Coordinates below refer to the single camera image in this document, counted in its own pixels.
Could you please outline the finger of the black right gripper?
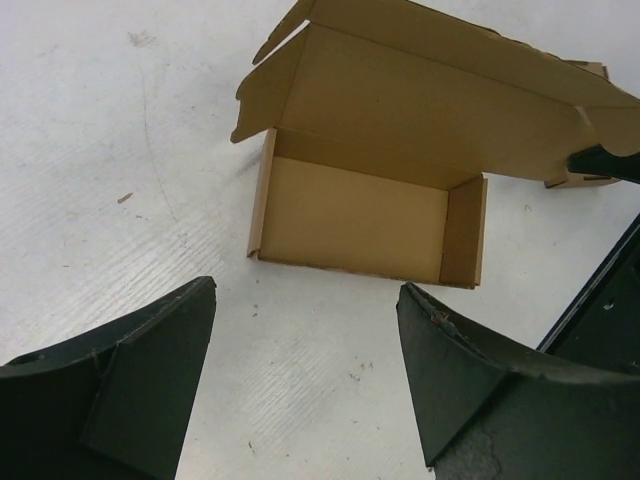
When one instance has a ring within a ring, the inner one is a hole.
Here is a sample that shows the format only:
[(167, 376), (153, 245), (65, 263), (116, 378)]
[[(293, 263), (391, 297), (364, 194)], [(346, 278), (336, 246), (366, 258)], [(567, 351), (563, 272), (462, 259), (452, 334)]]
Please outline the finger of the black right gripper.
[(638, 184), (640, 181), (640, 153), (616, 156), (601, 145), (590, 147), (569, 156), (567, 168), (571, 173), (608, 176)]

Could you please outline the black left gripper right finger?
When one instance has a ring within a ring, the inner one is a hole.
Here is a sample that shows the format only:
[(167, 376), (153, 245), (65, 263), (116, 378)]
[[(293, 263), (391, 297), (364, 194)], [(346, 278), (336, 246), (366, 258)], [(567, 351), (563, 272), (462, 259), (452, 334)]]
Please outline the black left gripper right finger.
[(421, 449), (439, 479), (635, 479), (639, 379), (551, 356), (414, 284), (396, 305)]

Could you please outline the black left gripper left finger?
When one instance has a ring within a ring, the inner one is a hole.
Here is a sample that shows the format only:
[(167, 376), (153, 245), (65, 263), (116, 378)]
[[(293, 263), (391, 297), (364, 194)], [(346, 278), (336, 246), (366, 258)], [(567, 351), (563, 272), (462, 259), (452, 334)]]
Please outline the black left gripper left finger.
[(174, 478), (215, 311), (215, 282), (198, 277), (4, 364), (2, 477)]

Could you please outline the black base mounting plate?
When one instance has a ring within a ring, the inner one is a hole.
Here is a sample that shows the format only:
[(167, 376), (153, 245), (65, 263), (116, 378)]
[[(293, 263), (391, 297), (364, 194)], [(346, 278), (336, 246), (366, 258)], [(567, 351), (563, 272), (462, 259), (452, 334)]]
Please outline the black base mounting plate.
[(575, 363), (639, 373), (639, 220), (634, 219), (538, 350)]

